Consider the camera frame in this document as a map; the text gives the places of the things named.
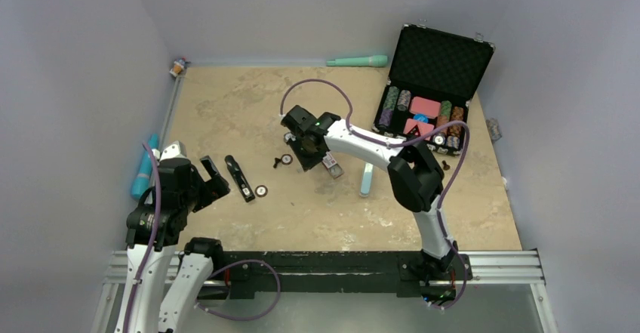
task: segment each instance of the white wall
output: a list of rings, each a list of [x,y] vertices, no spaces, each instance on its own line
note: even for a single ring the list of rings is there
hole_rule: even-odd
[[[481,88],[563,332],[638,331],[640,0],[514,0]]]
[[[490,33],[509,0],[143,0],[169,51],[212,63],[390,56],[403,23]]]
[[[0,330],[89,330],[169,64],[140,0],[0,0]]]

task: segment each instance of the case lid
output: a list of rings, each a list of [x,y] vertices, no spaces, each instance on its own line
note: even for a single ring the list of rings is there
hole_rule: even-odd
[[[409,25],[400,32],[389,79],[463,103],[473,97],[493,54],[488,42]]]

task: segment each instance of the poker chip case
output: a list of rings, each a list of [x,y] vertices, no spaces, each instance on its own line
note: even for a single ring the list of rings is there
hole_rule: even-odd
[[[464,110],[463,121],[469,114],[469,102],[478,88],[495,47],[479,37],[471,39],[461,35],[429,29],[422,25],[404,25],[395,47],[386,87],[374,120],[373,131],[387,137],[408,138],[403,134],[407,119],[414,117],[410,110],[394,108],[389,120],[389,108],[385,101],[389,88],[409,90],[411,98],[423,97],[442,102],[449,100],[453,106]],[[457,156],[460,154],[464,133],[460,135],[458,148],[436,144],[427,140],[428,147],[437,153]]]

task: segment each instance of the cable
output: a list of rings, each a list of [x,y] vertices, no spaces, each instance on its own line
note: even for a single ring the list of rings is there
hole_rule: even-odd
[[[155,162],[155,156],[153,155],[153,151],[151,147],[146,141],[142,142],[146,153],[149,155],[151,159],[151,167],[153,171],[153,180],[155,181],[155,212],[153,214],[153,225],[151,228],[151,236],[149,237],[149,243],[146,244],[146,250],[144,251],[144,256],[142,257],[142,261],[138,267],[138,271],[136,272],[136,276],[134,277],[134,284],[131,286],[131,293],[129,294],[129,300],[127,301],[127,309],[125,310],[125,322],[122,324],[122,331],[124,333],[129,332],[129,319],[131,318],[131,311],[134,308],[134,301],[136,297],[136,292],[138,290],[137,282],[140,281],[140,277],[142,276],[142,272],[144,271],[144,266],[146,265],[146,261],[149,260],[149,254],[151,254],[151,249],[153,249],[153,243],[155,242],[155,236],[158,234],[158,223],[160,221],[160,173],[158,172],[158,163]]]
[[[236,261],[235,263],[231,263],[231,264],[229,264],[229,265],[227,265],[225,267],[222,267],[222,268],[214,271],[211,274],[211,276],[216,276],[216,275],[222,273],[223,271],[227,271],[228,269],[231,269],[232,267],[238,266],[240,264],[249,264],[249,263],[264,265],[267,269],[269,269],[271,274],[273,274],[273,276],[275,277],[275,285],[276,285],[276,289],[277,289],[275,291],[275,299],[273,299],[273,302],[271,303],[271,305],[269,305],[262,313],[256,314],[255,316],[230,316],[230,315],[227,315],[227,314],[224,314],[224,313],[217,312],[215,310],[210,310],[209,308],[207,308],[204,305],[202,305],[200,302],[197,303],[198,308],[204,310],[205,312],[207,312],[209,314],[213,314],[215,316],[219,316],[220,318],[233,320],[233,321],[236,321],[236,322],[248,322],[250,320],[260,319],[263,316],[269,314],[269,312],[271,312],[271,310],[273,310],[275,305],[280,300],[280,278],[278,277],[278,273],[275,271],[275,269],[273,269],[273,267],[271,267],[271,265],[267,264],[266,262],[264,262],[262,260],[255,260],[255,259],[240,260],[240,261]]]
[[[456,168],[454,169],[454,173],[451,175],[451,179],[449,179],[449,182],[447,183],[447,186],[442,190],[442,192],[440,193],[440,200],[438,200],[438,204],[436,205],[436,214],[438,216],[438,224],[440,225],[440,230],[442,231],[442,234],[445,236],[445,241],[449,244],[449,248],[451,248],[451,250],[454,251],[455,255],[458,256],[458,258],[460,259],[460,262],[462,263],[463,266],[463,271],[464,271],[464,277],[463,277],[463,281],[462,281],[462,287],[460,288],[460,293],[456,294],[455,299],[452,300],[451,304],[447,305],[446,307],[441,306],[441,309],[448,309],[450,307],[452,307],[459,299],[460,297],[462,297],[464,290],[466,288],[466,280],[469,278],[467,275],[467,271],[466,271],[466,263],[464,262],[464,259],[462,258],[462,255],[460,255],[460,253],[458,252],[458,250],[455,248],[453,242],[451,242],[450,239],[447,239],[446,236],[448,236],[447,234],[447,229],[445,228],[445,223],[442,221],[442,203],[445,201],[445,197],[447,195],[447,193],[449,192],[449,189],[451,188],[451,185],[454,183],[458,172],[460,172],[460,167],[462,167],[462,164],[464,163],[464,159],[466,158],[466,151],[469,148],[469,137],[470,137],[470,131],[469,131],[469,126],[465,123],[462,122],[460,120],[454,120],[451,121],[449,123],[446,123],[444,125],[441,125],[435,129],[433,129],[432,131],[430,131],[427,134],[423,134],[417,138],[411,139],[411,140],[407,140],[406,142],[403,143],[394,143],[394,144],[386,144],[381,140],[378,140],[376,138],[373,137],[369,137],[367,135],[364,135],[362,133],[358,133],[357,131],[353,130],[353,127],[351,126],[351,122],[349,121],[351,119],[351,115],[353,114],[353,104],[351,104],[351,100],[349,99],[349,97],[346,95],[346,93],[337,85],[335,85],[333,82],[329,82],[327,80],[323,80],[323,79],[304,79],[304,80],[300,80],[299,82],[296,82],[295,84],[293,84],[292,86],[289,87],[289,89],[287,89],[287,91],[285,92],[285,95],[282,96],[282,101],[280,102],[280,116],[284,116],[285,115],[285,100],[287,99],[287,96],[289,95],[289,93],[291,93],[291,91],[294,90],[294,88],[296,88],[298,85],[302,85],[305,84],[307,82],[321,82],[322,84],[326,84],[331,86],[332,88],[336,89],[340,94],[342,94],[342,96],[344,97],[344,99],[346,100],[346,103],[349,105],[349,112],[346,114],[346,118],[345,118],[345,122],[346,122],[346,127],[349,129],[349,132],[351,132],[353,135],[355,135],[356,137],[359,137],[361,139],[364,139],[366,141],[375,143],[375,144],[379,144],[381,146],[386,146],[387,148],[399,148],[399,147],[405,147],[405,146],[412,146],[416,143],[419,143],[423,140],[425,140],[428,137],[433,136],[434,134],[439,133],[440,131],[449,128],[453,125],[461,125],[464,128],[464,142],[463,142],[463,148],[462,148],[462,153],[460,154],[460,161],[458,162],[458,166],[456,166]]]

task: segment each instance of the beige table surface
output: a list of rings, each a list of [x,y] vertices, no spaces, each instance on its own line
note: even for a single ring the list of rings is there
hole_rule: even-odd
[[[273,169],[273,159],[293,154],[283,141],[278,107],[288,86],[307,78],[339,85],[354,105],[352,123],[369,129],[388,69],[324,67],[193,67],[185,76],[167,142],[182,141],[194,164],[209,155],[232,192],[189,215],[180,236],[221,239],[226,250],[417,250],[413,215],[394,199],[386,172],[374,169],[371,194],[358,194],[364,162],[336,153],[345,171],[334,180],[322,165],[303,172],[297,160]],[[309,83],[290,94],[285,112],[300,104],[316,116],[344,117],[343,98],[327,85]],[[445,200],[449,228],[463,250],[519,250],[511,208],[477,97],[469,111],[466,161]],[[246,203],[223,162],[231,154],[249,184],[269,188]],[[455,166],[458,158],[436,154]],[[448,181],[450,171],[445,172]]]

